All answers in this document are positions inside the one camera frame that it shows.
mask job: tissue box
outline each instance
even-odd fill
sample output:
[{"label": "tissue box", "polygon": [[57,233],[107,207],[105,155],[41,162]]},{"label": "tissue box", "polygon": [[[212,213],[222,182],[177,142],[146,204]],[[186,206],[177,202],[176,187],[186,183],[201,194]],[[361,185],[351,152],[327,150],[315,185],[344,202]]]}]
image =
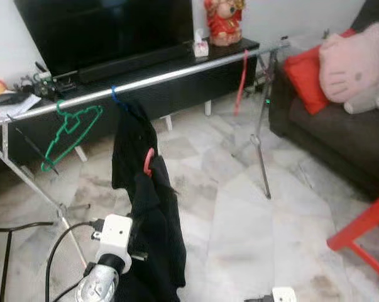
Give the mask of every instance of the tissue box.
[{"label": "tissue box", "polygon": [[209,55],[209,44],[207,41],[194,42],[195,57],[207,57]]}]

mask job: red hanger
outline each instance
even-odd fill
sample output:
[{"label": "red hanger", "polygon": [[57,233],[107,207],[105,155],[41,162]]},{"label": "red hanger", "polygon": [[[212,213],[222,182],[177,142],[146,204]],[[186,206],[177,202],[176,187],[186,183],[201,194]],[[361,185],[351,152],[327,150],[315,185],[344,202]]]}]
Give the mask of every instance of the red hanger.
[{"label": "red hanger", "polygon": [[241,105],[242,100],[242,94],[244,91],[244,85],[246,80],[246,66],[248,65],[248,50],[246,49],[244,51],[244,68],[242,70],[242,76],[241,76],[241,82],[239,83],[238,93],[237,93],[237,100],[235,102],[234,107],[234,115],[237,116],[239,113],[239,106]]},{"label": "red hanger", "polygon": [[151,177],[153,174],[151,170],[149,169],[150,160],[154,157],[154,149],[150,148],[149,152],[147,152],[146,159],[145,159],[145,166],[143,168],[143,172],[148,176]]}]

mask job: black jacket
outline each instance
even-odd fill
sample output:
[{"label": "black jacket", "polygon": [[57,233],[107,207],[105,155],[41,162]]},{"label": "black jacket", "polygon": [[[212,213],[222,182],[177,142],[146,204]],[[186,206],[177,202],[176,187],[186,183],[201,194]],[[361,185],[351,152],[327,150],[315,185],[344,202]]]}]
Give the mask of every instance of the black jacket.
[{"label": "black jacket", "polygon": [[[142,111],[135,106],[136,113]],[[179,301],[177,288],[185,286],[186,249],[177,196],[162,157],[155,156],[150,164],[152,178],[143,173],[148,147],[155,148],[157,138],[145,114],[136,113],[121,111],[125,120],[114,143],[113,188],[127,189],[132,202],[129,252],[146,252],[148,260],[133,259],[131,270],[121,276],[116,301]]]},{"label": "black jacket", "polygon": [[143,171],[150,148],[157,151],[157,135],[142,106],[133,101],[118,106],[120,119],[114,141],[113,189],[126,189],[132,201],[135,175]]}]

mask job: red figurine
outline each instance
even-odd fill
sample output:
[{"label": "red figurine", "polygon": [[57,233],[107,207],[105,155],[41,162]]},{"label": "red figurine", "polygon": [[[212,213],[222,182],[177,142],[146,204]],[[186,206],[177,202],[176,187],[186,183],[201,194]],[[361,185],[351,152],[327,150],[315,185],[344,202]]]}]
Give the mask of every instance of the red figurine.
[{"label": "red figurine", "polygon": [[210,42],[217,46],[228,46],[242,39],[238,21],[242,20],[245,0],[205,0]]}]

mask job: television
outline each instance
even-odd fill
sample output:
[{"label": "television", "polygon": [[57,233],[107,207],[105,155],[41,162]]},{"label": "television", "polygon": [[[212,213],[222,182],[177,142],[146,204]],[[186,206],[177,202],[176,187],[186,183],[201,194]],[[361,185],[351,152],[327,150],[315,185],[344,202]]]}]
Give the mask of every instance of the television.
[{"label": "television", "polygon": [[150,64],[194,36],[191,0],[14,1],[54,77],[129,59]]}]

